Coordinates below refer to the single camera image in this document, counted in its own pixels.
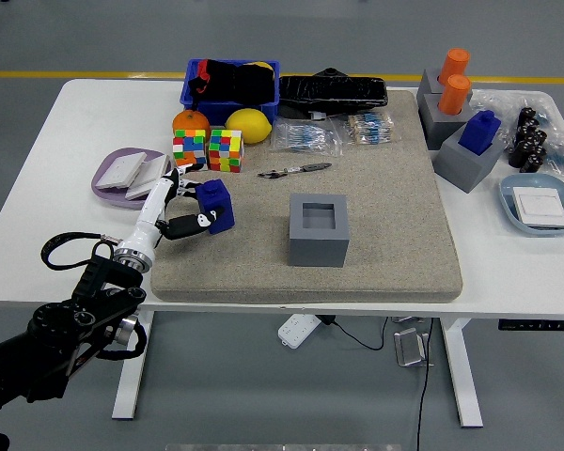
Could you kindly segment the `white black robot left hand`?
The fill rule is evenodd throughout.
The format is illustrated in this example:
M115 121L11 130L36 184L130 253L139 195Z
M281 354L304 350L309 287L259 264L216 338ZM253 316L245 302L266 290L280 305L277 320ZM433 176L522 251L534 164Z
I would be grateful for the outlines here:
M231 204L227 200L211 207L200 204L203 211L198 214L165 219L166 207L174 198L188 196L198 200L197 190L201 183L186 179L184 175L202 168L203 164L184 164L161 176L149 192L133 234L117 246L116 253L147 256L161 237L173 241L202 233L210 226L222 225L226 216L232 213Z

